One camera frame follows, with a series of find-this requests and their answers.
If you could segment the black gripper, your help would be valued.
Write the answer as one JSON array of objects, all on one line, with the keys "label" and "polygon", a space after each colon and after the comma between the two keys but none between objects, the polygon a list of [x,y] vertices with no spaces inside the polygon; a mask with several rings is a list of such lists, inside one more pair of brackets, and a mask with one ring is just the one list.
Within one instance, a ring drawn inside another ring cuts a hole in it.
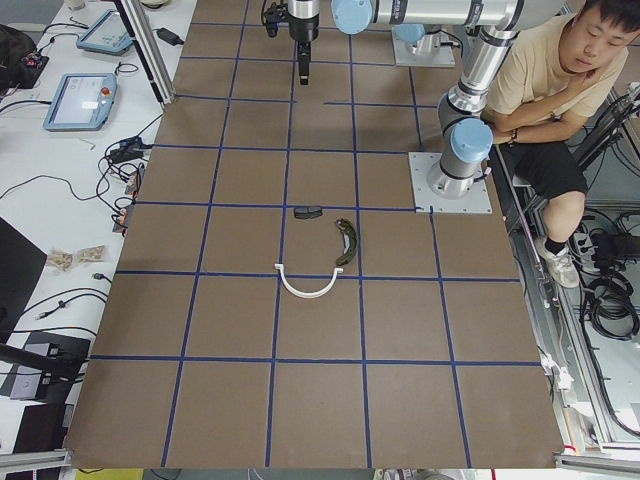
[{"label": "black gripper", "polygon": [[318,37],[320,1],[290,0],[289,35],[297,41],[298,77],[301,85],[309,84],[311,43]]}]

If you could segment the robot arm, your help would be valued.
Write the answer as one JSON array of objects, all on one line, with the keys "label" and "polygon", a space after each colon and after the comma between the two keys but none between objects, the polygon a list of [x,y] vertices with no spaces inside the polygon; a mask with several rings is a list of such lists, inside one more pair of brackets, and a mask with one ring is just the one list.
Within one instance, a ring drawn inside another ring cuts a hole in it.
[{"label": "robot arm", "polygon": [[436,195],[458,199],[467,194],[476,168],[489,156],[493,134],[480,114],[509,48],[520,31],[543,24],[562,6],[561,1],[518,0],[333,1],[331,13],[336,27],[348,35],[372,23],[480,28],[458,83],[440,100],[438,117],[445,148],[426,177]]}]

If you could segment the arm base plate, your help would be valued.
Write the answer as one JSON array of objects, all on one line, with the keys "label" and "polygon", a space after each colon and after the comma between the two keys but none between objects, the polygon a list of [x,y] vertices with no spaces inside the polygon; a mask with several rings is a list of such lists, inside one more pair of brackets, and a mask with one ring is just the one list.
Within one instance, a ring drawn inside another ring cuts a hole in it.
[{"label": "arm base plate", "polygon": [[469,178],[454,179],[442,171],[440,157],[440,153],[432,152],[408,154],[415,212],[492,214],[482,164],[474,164],[474,171]]}]

